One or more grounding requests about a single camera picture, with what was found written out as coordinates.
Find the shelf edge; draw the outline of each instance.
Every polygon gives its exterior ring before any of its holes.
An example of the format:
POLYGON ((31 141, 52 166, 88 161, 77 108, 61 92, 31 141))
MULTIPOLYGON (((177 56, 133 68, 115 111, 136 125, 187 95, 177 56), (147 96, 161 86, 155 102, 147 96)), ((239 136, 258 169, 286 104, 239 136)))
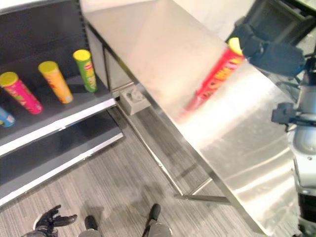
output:
POLYGON ((62 118, 60 120, 57 120, 45 127, 42 127, 40 129, 37 129, 33 132, 30 132, 22 137, 19 137, 11 142, 8 142, 2 146, 0 146, 0 158, 9 153, 14 151, 15 149, 22 147, 26 144, 29 144, 41 137, 44 137, 46 135, 49 135, 55 131, 61 131, 65 129, 67 126, 72 125, 86 117, 89 117, 93 114, 96 114, 97 112, 100 112, 102 110, 105 110, 111 106, 114 106, 116 104, 115 99, 111 98, 107 101, 101 102, 97 105, 94 105, 90 108, 87 108, 83 111, 80 111, 78 113, 75 113, 73 115, 70 115, 68 117, 62 118))
POLYGON ((118 135, 110 138, 109 140, 95 146, 94 148, 80 154, 79 156, 71 159, 70 161, 62 164, 61 166, 51 170, 50 172, 46 173, 45 175, 33 180, 32 182, 20 187, 19 189, 11 192, 7 196, 0 199, 0 207, 5 205, 7 202, 17 198, 18 196, 22 195, 23 193, 26 193, 27 191, 31 190, 32 188, 36 187, 37 185, 41 184, 42 182, 52 178, 53 176, 57 175, 58 173, 66 170, 67 168, 71 167, 72 165, 85 160, 89 156, 93 155, 97 151, 99 151, 102 148, 107 147, 108 145, 112 144, 113 142, 117 141, 118 139, 122 138, 124 135, 123 133, 119 133, 118 135))

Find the yellow lid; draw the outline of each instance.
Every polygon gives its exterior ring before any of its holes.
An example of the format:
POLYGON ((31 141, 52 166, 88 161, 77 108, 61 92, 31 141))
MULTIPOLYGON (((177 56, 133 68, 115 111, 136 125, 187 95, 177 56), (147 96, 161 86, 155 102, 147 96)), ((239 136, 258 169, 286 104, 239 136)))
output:
POLYGON ((48 74, 58 69, 58 65, 53 61, 46 61, 39 64, 38 69, 42 74, 48 74))
POLYGON ((241 50, 241 48, 240 48, 239 39, 238 39, 237 37, 234 37, 234 38, 229 39, 228 45, 229 45, 230 49, 231 49, 234 53, 236 53, 236 54, 238 54, 238 55, 240 55, 240 56, 243 55, 243 54, 242 54, 242 50, 241 50))
POLYGON ((73 57, 78 61, 86 61, 91 57, 91 54, 88 50, 79 49, 74 52, 73 57))
POLYGON ((7 72, 0 75, 0 86, 10 86, 18 81, 19 77, 14 72, 7 72))

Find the white outlet box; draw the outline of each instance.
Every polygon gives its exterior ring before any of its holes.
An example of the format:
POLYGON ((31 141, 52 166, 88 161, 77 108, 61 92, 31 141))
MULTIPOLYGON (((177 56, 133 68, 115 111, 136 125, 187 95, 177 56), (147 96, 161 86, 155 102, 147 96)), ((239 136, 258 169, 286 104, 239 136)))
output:
POLYGON ((149 101, 134 85, 120 91, 119 98, 128 115, 133 115, 150 106, 149 101))

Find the blue pringles can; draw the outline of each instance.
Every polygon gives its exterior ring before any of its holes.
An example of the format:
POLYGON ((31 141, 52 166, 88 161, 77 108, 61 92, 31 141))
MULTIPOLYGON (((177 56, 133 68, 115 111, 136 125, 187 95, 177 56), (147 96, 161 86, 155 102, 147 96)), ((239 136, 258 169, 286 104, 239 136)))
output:
POLYGON ((10 127, 14 125, 14 117, 0 107, 0 125, 3 127, 10 127))

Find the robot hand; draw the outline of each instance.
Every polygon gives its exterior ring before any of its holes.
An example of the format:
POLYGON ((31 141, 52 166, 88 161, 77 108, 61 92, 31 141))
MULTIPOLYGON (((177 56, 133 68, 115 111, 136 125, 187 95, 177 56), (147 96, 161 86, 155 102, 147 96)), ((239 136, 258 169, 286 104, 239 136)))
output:
POLYGON ((57 237, 55 227, 67 226, 76 221, 77 215, 56 216, 61 205, 54 207, 44 213, 34 226, 34 231, 25 234, 22 237, 57 237))

